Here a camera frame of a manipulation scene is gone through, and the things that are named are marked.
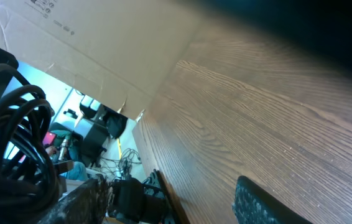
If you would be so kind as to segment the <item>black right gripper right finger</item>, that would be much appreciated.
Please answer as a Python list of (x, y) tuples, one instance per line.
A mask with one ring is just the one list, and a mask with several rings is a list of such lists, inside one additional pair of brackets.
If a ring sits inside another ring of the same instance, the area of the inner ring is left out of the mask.
[(311, 224), (246, 176), (239, 176), (232, 205), (238, 223)]

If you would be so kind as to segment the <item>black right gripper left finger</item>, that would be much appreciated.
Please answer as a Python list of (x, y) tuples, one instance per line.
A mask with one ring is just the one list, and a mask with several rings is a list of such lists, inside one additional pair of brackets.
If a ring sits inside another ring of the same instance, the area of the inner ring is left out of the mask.
[(52, 208), (43, 213), (38, 224), (102, 223), (109, 204), (108, 182), (101, 174), (82, 183)]

